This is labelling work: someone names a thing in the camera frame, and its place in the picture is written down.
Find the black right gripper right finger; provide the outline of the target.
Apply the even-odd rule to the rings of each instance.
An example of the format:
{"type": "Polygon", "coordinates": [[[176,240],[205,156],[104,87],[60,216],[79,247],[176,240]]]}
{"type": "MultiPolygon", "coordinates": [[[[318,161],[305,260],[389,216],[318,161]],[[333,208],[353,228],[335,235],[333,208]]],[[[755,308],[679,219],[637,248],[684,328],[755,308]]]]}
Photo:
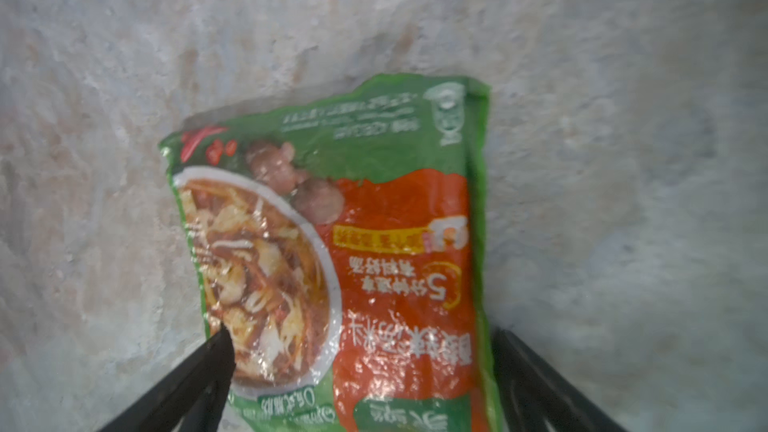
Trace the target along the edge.
{"type": "Polygon", "coordinates": [[[492,348],[511,431],[625,431],[512,331],[496,330],[492,348]]]}

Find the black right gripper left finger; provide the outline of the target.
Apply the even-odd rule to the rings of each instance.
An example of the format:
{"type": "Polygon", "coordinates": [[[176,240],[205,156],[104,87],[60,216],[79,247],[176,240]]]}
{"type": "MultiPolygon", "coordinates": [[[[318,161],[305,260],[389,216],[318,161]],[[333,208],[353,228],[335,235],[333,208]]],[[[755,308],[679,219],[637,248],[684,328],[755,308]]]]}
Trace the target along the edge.
{"type": "Polygon", "coordinates": [[[235,368],[223,327],[101,431],[216,432],[235,368]]]}

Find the green orange soup packet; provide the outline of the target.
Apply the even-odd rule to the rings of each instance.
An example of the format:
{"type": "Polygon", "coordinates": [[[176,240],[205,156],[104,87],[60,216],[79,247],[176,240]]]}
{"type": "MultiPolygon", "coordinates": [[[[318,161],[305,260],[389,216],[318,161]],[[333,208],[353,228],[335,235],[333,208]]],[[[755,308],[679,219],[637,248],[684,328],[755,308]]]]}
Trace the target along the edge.
{"type": "Polygon", "coordinates": [[[160,142],[251,429],[501,429],[482,307],[490,98],[470,77],[379,75],[160,142]]]}

